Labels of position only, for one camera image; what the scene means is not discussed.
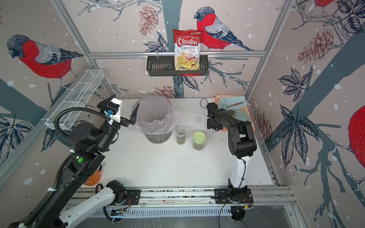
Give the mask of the short clear mung bean jar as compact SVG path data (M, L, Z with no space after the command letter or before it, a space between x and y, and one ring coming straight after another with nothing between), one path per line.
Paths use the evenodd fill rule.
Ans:
M185 144L186 130L183 127L176 128L175 135L176 135L176 141L179 145Z

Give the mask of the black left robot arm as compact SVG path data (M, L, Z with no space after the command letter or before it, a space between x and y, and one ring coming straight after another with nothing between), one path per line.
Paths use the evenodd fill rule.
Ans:
M126 198L125 187L117 180L113 180L89 200L79 204L78 212L67 215L62 209L74 193L91 177L104 160L104 152L117 138L121 126L128 127L136 123L138 107L135 107L130 119L112 119L117 114L120 105L112 103L99 104L101 110L97 112L84 107L72 107L61 111L54 120L55 130L76 147L74 152L65 159L57 171L54 185L48 189L42 201L19 222L13 222L10 228L71 228L78 225L97 208L111 203L121 204ZM63 116L71 112L90 112L104 119L98 129L88 122L80 123L67 133L59 125Z

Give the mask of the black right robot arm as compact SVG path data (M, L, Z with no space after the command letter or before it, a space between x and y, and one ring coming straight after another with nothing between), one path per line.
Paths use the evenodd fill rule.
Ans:
M253 204L251 190L247 186L248 165L257 150L256 138L250 121L234 118L217 104L208 103L207 129L215 131L227 129L228 147L234 156L233 170L225 189L215 189L216 204Z

